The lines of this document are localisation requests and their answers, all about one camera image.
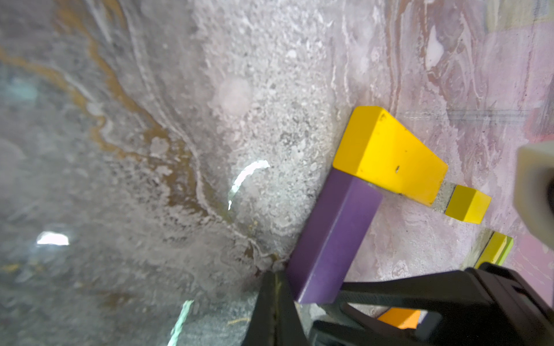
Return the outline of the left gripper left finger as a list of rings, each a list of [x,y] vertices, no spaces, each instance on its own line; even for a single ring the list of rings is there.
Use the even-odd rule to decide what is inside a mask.
[[[242,346],[308,344],[285,272],[266,272]]]

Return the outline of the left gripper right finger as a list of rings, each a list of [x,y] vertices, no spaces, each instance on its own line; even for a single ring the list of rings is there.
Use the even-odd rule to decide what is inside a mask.
[[[426,312],[401,330],[356,309],[357,304]],[[332,322],[315,321],[311,345],[552,345],[553,309],[516,271],[479,268],[394,281],[344,283],[325,307]]]

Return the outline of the small yellow block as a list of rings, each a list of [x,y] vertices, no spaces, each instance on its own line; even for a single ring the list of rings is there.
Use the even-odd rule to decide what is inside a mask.
[[[491,196],[479,190],[457,185],[444,213],[462,222],[481,224],[491,201]]]

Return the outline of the purple block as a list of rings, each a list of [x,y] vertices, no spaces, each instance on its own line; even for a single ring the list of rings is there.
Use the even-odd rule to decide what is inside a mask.
[[[297,303],[335,301],[381,203],[365,181],[330,170],[286,270]]]

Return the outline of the long yellow block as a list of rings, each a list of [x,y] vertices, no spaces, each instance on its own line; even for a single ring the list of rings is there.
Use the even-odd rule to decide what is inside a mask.
[[[448,165],[384,108],[353,110],[333,167],[431,206]]]

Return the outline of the yellow-green long block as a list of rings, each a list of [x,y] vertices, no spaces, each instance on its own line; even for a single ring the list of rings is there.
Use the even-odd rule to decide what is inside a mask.
[[[474,268],[478,269],[485,262],[502,266],[513,246],[514,239],[512,237],[499,232],[493,232]]]

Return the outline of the orange block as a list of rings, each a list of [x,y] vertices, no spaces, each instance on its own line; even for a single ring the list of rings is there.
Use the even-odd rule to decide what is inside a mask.
[[[377,319],[401,330],[416,329],[421,310],[390,308]]]

